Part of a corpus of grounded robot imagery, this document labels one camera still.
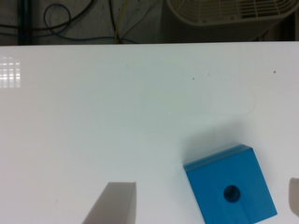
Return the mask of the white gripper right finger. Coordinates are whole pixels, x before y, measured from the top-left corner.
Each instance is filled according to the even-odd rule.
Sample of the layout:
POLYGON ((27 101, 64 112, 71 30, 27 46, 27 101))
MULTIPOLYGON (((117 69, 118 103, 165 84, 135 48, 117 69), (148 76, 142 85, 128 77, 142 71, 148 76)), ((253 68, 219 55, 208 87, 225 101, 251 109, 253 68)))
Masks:
POLYGON ((291 178, 289 182, 289 206, 299 217, 299 178, 291 178))

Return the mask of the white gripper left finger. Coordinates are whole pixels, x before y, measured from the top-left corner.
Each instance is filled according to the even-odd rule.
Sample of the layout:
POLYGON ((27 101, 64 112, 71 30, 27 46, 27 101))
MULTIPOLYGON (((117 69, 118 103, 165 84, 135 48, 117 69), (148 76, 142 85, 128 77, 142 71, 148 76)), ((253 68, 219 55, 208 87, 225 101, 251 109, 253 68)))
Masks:
POLYGON ((135 224, 136 182, 108 182, 82 224, 135 224))

